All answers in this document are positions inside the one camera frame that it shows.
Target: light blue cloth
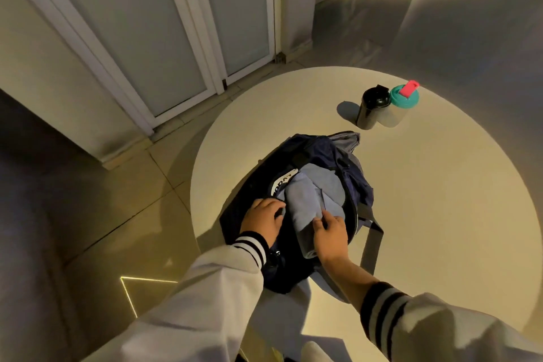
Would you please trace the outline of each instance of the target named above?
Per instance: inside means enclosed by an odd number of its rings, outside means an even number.
[[[326,209],[332,215],[345,219],[342,208],[345,190],[341,181],[333,171],[312,163],[302,167],[277,198],[287,203],[298,243],[307,259],[316,256],[313,218],[322,217],[322,209]]]

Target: black water bottle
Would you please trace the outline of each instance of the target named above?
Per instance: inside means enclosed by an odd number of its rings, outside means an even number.
[[[362,104],[356,118],[356,126],[360,129],[369,130],[379,119],[390,105],[390,94],[388,88],[378,84],[375,88],[370,88],[362,95]]]

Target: teal bottle lid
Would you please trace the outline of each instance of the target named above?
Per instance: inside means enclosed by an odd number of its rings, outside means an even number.
[[[414,91],[409,98],[406,98],[398,93],[404,86],[401,84],[390,91],[390,103],[402,109],[411,109],[419,103],[419,91]]]

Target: frosted glass panel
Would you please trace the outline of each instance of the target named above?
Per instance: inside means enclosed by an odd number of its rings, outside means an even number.
[[[209,0],[229,75],[269,54],[266,0]]]
[[[173,0],[71,0],[157,116],[206,90]]]

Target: door frame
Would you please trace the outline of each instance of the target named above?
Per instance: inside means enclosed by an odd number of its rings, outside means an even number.
[[[154,116],[137,91],[119,69],[108,51],[70,0],[31,0],[51,25],[89,67],[100,84],[113,96],[136,125],[150,136],[154,128],[202,100],[224,92],[221,74],[211,50],[207,31],[199,25],[198,6],[190,0],[174,0],[192,46],[206,90]]]
[[[275,28],[278,24],[280,26],[280,23],[277,23],[275,8],[276,5],[280,5],[280,0],[266,0],[269,45],[268,54],[263,58],[257,60],[256,62],[246,66],[245,68],[233,73],[232,75],[227,74],[227,69],[224,64],[224,57],[221,50],[221,43],[219,41],[217,27],[215,26],[213,12],[211,10],[209,0],[198,1],[203,19],[202,22],[205,24],[207,28],[207,34],[209,35],[210,45],[208,46],[208,48],[213,51],[219,71],[221,72],[221,77],[222,79],[224,79],[227,86],[241,79],[242,77],[247,76],[249,73],[255,71],[256,69],[261,68],[262,66],[271,62],[274,59],[276,53]]]

